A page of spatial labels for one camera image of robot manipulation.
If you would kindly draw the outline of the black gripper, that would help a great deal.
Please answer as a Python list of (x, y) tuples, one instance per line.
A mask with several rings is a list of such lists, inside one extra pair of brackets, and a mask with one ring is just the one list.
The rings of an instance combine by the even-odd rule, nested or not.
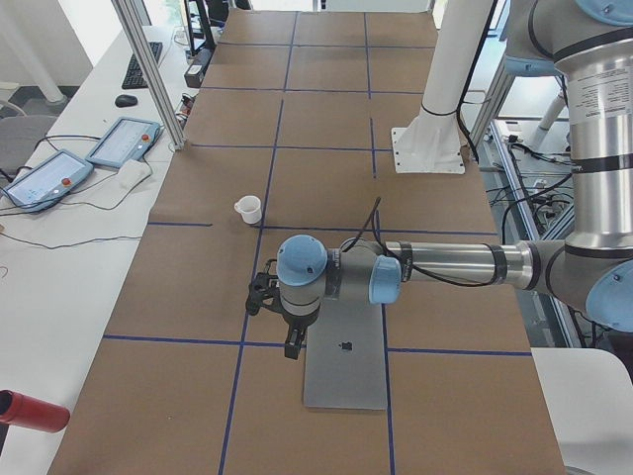
[(297, 358), (304, 344), (306, 329), (317, 320), (317, 311), (300, 316), (282, 310), (282, 318), (289, 326), (284, 343), (284, 356), (286, 358)]

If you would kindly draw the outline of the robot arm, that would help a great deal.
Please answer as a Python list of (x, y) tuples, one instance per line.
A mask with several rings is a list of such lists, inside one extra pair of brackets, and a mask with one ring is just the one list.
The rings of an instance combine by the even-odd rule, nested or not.
[(567, 81), (575, 227), (562, 240), (509, 245), (375, 242), (351, 268), (340, 249), (306, 235), (278, 251), (274, 308), (297, 358), (321, 304), (350, 285), (390, 304), (403, 283), (508, 284), (535, 290), (620, 332), (632, 329), (632, 5), (628, 1), (516, 1), (510, 59), (551, 61)]

